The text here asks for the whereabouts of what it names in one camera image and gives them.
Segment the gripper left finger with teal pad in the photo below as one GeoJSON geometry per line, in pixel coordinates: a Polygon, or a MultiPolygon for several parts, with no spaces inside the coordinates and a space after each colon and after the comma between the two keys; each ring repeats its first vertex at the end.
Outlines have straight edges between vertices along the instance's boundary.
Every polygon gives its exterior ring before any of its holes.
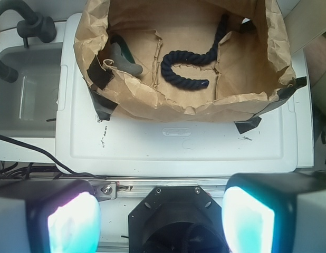
{"type": "Polygon", "coordinates": [[[96,252],[101,210],[85,180],[0,180],[0,252],[96,252]]]}

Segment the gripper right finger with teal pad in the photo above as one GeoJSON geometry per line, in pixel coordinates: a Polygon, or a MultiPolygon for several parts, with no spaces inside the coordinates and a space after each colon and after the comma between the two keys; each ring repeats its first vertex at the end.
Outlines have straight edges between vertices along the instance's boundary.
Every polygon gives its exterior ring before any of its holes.
{"type": "Polygon", "coordinates": [[[222,222],[231,252],[326,252],[326,172],[237,173],[222,222]]]}

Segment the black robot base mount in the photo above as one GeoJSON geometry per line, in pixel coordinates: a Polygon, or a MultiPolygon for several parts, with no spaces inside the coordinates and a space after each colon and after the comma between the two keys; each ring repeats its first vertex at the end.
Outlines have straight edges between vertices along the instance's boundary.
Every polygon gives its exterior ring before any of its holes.
{"type": "Polygon", "coordinates": [[[129,252],[229,252],[221,206],[200,186],[158,186],[128,215],[129,252]]]}

